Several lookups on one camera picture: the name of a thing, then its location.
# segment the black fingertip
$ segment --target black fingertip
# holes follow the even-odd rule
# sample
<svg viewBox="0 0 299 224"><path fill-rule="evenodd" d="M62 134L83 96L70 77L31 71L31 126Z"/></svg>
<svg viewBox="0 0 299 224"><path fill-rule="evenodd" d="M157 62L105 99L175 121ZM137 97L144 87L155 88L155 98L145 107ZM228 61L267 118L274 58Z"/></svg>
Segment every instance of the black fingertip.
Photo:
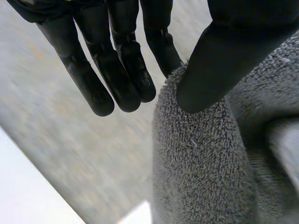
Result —
<svg viewBox="0 0 299 224"><path fill-rule="evenodd" d="M177 89L176 100L178 106L186 113L198 113L206 108L206 105L202 104L203 102L200 102L201 106L198 107L198 99L187 96L180 86Z"/></svg>
<svg viewBox="0 0 299 224"><path fill-rule="evenodd" d="M125 92L118 92L116 95L117 98L115 100L119 108L124 112L134 112L141 104L140 96L132 84L129 85Z"/></svg>
<svg viewBox="0 0 299 224"><path fill-rule="evenodd" d="M101 92L100 94L94 93L92 94L91 100L92 102L88 103L92 111L100 117L108 116L114 110L114 101L108 92Z"/></svg>
<svg viewBox="0 0 299 224"><path fill-rule="evenodd" d="M138 75L139 78L134 81L135 86L139 92L141 102L148 103L156 97L156 88L147 70L141 70L139 73L141 73Z"/></svg>

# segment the gray towel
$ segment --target gray towel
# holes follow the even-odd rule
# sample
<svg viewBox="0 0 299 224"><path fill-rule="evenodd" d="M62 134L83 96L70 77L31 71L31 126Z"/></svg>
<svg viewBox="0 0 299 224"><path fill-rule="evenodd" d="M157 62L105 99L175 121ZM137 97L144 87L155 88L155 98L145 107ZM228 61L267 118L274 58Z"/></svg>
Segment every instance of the gray towel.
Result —
<svg viewBox="0 0 299 224"><path fill-rule="evenodd" d="M299 115L298 62L296 33L197 114L176 104L186 65L173 72L153 120L154 224L299 223L296 189L278 153L284 124Z"/></svg>

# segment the white surface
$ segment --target white surface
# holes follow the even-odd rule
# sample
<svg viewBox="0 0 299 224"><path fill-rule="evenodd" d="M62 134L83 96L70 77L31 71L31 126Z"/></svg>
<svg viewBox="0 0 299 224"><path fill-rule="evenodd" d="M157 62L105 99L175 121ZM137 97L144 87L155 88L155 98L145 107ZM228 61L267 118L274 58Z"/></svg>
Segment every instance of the white surface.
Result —
<svg viewBox="0 0 299 224"><path fill-rule="evenodd" d="M0 127L0 223L84 224Z"/></svg>
<svg viewBox="0 0 299 224"><path fill-rule="evenodd" d="M147 201L143 202L118 224L151 224L150 204Z"/></svg>

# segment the black robotic finger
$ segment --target black robotic finger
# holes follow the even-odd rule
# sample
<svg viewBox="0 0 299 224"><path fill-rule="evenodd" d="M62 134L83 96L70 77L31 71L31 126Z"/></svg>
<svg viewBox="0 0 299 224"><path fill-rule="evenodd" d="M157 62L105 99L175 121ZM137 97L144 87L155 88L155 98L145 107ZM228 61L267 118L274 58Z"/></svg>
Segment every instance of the black robotic finger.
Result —
<svg viewBox="0 0 299 224"><path fill-rule="evenodd" d="M233 29L212 22L200 37L178 86L177 102L200 112L223 98L299 29L299 21L269 29Z"/></svg>
<svg viewBox="0 0 299 224"><path fill-rule="evenodd" d="M89 51L110 89L116 103L125 112L140 106L140 96L123 68L110 41L107 6L100 3L87 7L74 15Z"/></svg>
<svg viewBox="0 0 299 224"><path fill-rule="evenodd" d="M162 73L167 78L182 66L172 35L168 33L173 0L140 0L146 40Z"/></svg>
<svg viewBox="0 0 299 224"><path fill-rule="evenodd" d="M150 102L156 96L156 88L146 68L136 41L138 0L107 0L112 36L118 56L139 92L141 102Z"/></svg>
<svg viewBox="0 0 299 224"><path fill-rule="evenodd" d="M111 114L114 102L84 55L73 17L58 17L39 22L37 26L56 50L94 113L99 116Z"/></svg>

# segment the robotic hand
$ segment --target robotic hand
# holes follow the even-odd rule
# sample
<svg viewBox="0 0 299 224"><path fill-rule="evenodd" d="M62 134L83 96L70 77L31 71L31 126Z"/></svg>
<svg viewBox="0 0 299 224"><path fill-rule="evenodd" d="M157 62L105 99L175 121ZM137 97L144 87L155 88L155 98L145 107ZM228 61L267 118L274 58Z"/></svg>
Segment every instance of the robotic hand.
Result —
<svg viewBox="0 0 299 224"><path fill-rule="evenodd" d="M156 89L135 36L139 0L7 1L24 19L37 24L97 115L111 114L114 101L84 55L74 20L123 111L135 111L141 102L155 98ZM182 62L167 31L172 0L141 0L141 5L147 42L167 76ZM109 23L116 50L110 41Z"/></svg>
<svg viewBox="0 0 299 224"><path fill-rule="evenodd" d="M123 111L132 112L140 102L155 97L135 38L138 0L8 2L24 19L37 23L97 115L112 113L114 103L82 51L73 19ZM167 77L182 62L167 31L172 0L140 2L147 42ZM299 29L298 0L208 0L208 4L213 21L199 38L177 91L178 105L189 113L219 101Z"/></svg>

